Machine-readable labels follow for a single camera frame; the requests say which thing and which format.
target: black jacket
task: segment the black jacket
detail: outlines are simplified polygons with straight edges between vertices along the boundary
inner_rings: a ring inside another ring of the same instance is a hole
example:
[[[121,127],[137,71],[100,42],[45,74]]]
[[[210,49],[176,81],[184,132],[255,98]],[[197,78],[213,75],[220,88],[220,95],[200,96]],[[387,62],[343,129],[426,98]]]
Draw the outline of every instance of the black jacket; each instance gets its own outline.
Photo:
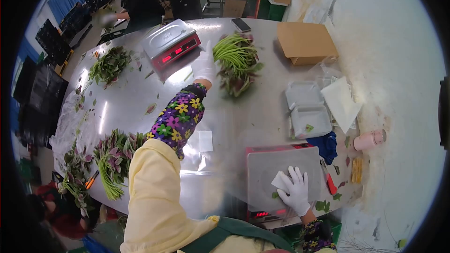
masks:
[[[159,0],[122,0],[122,7],[130,15],[127,33],[155,26],[165,14]]]

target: red digital scale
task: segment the red digital scale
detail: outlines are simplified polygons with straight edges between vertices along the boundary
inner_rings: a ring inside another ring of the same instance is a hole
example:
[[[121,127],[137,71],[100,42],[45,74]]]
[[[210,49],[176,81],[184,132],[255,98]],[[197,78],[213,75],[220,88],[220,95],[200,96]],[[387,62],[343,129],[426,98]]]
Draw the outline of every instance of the red digital scale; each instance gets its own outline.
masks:
[[[247,147],[247,221],[265,223],[297,218],[280,198],[274,198],[277,188],[271,184],[276,173],[287,173],[289,166],[308,172],[308,201],[319,199],[319,149],[311,144]]]
[[[167,65],[200,45],[197,31],[180,19],[150,34],[141,41],[156,70],[165,70]]]

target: floral sleeve cover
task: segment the floral sleeve cover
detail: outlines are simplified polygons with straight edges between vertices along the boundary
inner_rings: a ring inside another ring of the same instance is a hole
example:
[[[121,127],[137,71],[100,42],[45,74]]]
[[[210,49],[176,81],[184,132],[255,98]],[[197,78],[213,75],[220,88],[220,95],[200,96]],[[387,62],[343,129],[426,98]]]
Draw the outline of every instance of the floral sleeve cover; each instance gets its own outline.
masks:
[[[194,83],[195,87],[206,97],[206,88]],[[205,108],[200,98],[192,92],[180,91],[158,115],[152,129],[147,133],[148,139],[158,139],[168,144],[177,154],[184,158],[183,147],[203,118]]]
[[[303,243],[303,252],[316,252],[323,248],[336,250],[336,245],[331,240],[321,239],[319,227],[323,221],[315,220],[307,224],[300,233],[300,237],[305,239]]]

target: black hair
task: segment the black hair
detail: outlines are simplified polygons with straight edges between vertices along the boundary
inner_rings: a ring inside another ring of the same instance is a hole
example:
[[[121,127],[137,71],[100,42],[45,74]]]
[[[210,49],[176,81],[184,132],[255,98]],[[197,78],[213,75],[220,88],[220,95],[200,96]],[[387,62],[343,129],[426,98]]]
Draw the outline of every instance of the black hair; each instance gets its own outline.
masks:
[[[29,194],[26,196],[26,199],[28,201],[28,204],[30,204],[30,207],[34,210],[37,220],[39,222],[42,221],[45,217],[46,209],[42,197],[36,194]]]

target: white sticker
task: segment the white sticker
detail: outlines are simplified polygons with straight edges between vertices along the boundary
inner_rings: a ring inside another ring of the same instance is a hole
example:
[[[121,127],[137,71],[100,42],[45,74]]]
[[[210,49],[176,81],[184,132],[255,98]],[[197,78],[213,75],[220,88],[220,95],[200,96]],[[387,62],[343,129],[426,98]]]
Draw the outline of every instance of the white sticker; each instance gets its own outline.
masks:
[[[286,184],[284,183],[283,179],[281,179],[281,174],[283,174],[283,172],[278,171],[278,173],[275,175],[275,178],[272,180],[271,184],[281,190],[284,190],[285,193],[289,194],[289,189],[286,186]]]
[[[199,152],[212,151],[212,131],[199,131]]]

